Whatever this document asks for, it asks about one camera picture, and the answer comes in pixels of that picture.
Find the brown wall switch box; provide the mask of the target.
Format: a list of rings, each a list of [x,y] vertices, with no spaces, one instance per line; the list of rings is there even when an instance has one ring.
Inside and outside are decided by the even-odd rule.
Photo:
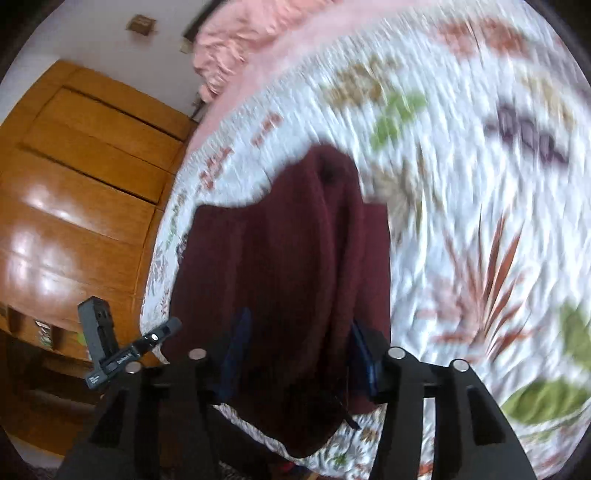
[[[154,31],[155,24],[155,19],[141,14],[136,14],[128,21],[126,30],[144,37],[148,37]]]

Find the maroon pants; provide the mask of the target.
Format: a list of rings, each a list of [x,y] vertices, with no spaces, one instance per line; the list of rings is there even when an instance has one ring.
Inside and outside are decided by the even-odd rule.
[[[235,392],[222,401],[302,458],[373,403],[349,380],[353,322],[391,331],[391,236],[384,205],[363,200],[356,165],[311,147],[245,207],[197,208],[171,293],[181,329],[161,348],[176,361],[202,348],[218,366],[243,308],[252,332]]]

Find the pink fleece blanket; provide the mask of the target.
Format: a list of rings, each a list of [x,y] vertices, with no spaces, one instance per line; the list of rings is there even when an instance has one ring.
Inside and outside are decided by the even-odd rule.
[[[315,22],[335,9],[337,1],[228,1],[198,28],[193,68],[201,77],[199,96],[214,102],[243,70],[261,77],[314,48]]]

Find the wooden wardrobe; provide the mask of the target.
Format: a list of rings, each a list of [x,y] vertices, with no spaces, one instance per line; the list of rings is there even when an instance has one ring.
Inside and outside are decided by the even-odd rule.
[[[64,454],[98,396],[78,305],[106,300],[120,344],[139,334],[155,238],[186,115],[59,60],[1,126],[1,423]]]

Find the white floral quilt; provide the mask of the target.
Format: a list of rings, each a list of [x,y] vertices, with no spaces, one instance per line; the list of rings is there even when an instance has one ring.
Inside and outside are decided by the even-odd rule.
[[[388,208],[394,342],[467,359],[546,479],[572,470],[590,430],[589,59],[539,1],[437,2],[313,92],[369,151],[349,155]],[[287,161],[229,146],[183,159],[142,330],[169,311],[197,207],[256,201]]]

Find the pink bed sheet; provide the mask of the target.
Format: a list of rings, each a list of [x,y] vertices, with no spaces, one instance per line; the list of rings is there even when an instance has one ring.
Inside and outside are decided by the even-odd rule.
[[[294,30],[256,51],[232,77],[197,128],[184,161],[197,164],[217,147],[263,163],[297,159],[311,145],[328,141],[360,157],[368,154],[342,134],[327,105],[313,92],[348,60],[368,56],[384,25],[399,33],[418,31],[437,1],[345,1],[308,17]]]

